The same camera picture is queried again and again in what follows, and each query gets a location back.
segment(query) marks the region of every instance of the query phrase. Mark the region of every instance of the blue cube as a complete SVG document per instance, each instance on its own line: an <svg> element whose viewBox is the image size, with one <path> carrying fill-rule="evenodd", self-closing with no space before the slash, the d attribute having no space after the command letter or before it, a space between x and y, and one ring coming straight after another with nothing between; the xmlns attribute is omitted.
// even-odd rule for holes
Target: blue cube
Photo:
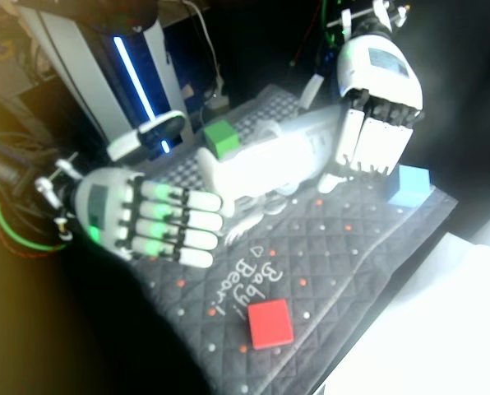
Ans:
<svg viewBox="0 0 490 395"><path fill-rule="evenodd" d="M431 193L429 171L419 167L397 165L387 179L388 203L403 207L418 207Z"/></svg>

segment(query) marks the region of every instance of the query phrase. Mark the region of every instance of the green indicator light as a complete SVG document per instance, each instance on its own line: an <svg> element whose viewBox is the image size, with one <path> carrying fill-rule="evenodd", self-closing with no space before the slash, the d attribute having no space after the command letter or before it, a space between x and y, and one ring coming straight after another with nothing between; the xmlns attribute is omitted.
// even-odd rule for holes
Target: green indicator light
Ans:
<svg viewBox="0 0 490 395"><path fill-rule="evenodd" d="M146 243L145 251L148 255L156 257L161 252L161 243L157 241L149 241Z"/></svg>
<svg viewBox="0 0 490 395"><path fill-rule="evenodd" d="M100 242L100 230L96 226L90 226L88 229L88 234L90 235L91 239L94 240L96 243Z"/></svg>
<svg viewBox="0 0 490 395"><path fill-rule="evenodd" d="M152 236L156 239L162 239L163 234L166 233L166 225L165 224L154 224L152 226Z"/></svg>
<svg viewBox="0 0 490 395"><path fill-rule="evenodd" d="M155 218L162 220L165 216L172 214L172 207L166 204L158 204L154 209Z"/></svg>
<svg viewBox="0 0 490 395"><path fill-rule="evenodd" d="M168 199L170 194L170 186L167 184L159 184L155 187L155 196L160 200Z"/></svg>

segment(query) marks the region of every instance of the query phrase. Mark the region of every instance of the robot finger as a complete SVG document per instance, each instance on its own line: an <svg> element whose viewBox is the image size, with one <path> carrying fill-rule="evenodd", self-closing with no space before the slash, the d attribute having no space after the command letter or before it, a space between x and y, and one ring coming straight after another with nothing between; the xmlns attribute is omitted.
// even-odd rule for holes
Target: robot finger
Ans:
<svg viewBox="0 0 490 395"><path fill-rule="evenodd" d="M210 232L216 232L223 226L223 218L214 212L190 210L163 203L143 202L139 207L139 213L145 218Z"/></svg>
<svg viewBox="0 0 490 395"><path fill-rule="evenodd" d="M151 257L162 257L171 261L179 262L182 265L208 268L212 266L214 258L207 251L200 249L180 248L177 245L164 241L147 239L145 237L134 237L132 249L136 253Z"/></svg>
<svg viewBox="0 0 490 395"><path fill-rule="evenodd" d="M217 212L223 204L221 197L213 193L192 191L152 181L143 182L141 194L149 200L160 200L202 211Z"/></svg>
<svg viewBox="0 0 490 395"><path fill-rule="evenodd" d="M204 230L184 229L177 225L159 221L137 220L136 232L139 235L166 240L180 247L184 245L210 251L218 245L218 238L213 233Z"/></svg>

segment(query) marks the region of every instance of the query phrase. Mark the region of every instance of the silver metal frame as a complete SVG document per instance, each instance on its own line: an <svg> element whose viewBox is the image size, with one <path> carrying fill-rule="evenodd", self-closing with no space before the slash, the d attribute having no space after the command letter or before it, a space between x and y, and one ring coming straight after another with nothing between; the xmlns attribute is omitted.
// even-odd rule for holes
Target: silver metal frame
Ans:
<svg viewBox="0 0 490 395"><path fill-rule="evenodd" d="M18 6L17 9L64 84L105 138L105 143L108 145L130 132L132 126L77 24L62 16L37 12L28 7ZM187 114L173 64L164 47L164 33L159 21L144 36L170 108ZM188 117L181 137L185 143L193 142Z"/></svg>

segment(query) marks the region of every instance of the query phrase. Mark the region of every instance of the quilted mat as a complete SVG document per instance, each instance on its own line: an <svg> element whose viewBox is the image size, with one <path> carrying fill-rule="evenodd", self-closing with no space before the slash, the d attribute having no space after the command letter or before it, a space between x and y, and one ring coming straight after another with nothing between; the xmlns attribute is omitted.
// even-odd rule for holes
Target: quilted mat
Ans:
<svg viewBox="0 0 490 395"><path fill-rule="evenodd" d="M233 123L243 132L254 119L283 120L295 109L293 96L270 88ZM189 156L158 179L202 187L192 166ZM433 188L421 207L391 206L383 184L366 175L329 195L315 188L297 193L232 247L220 245L207 270L135 262L155 307L184 339L215 394L308 393L394 270L456 205ZM294 342L255 351L247 305L275 299L288 301Z"/></svg>

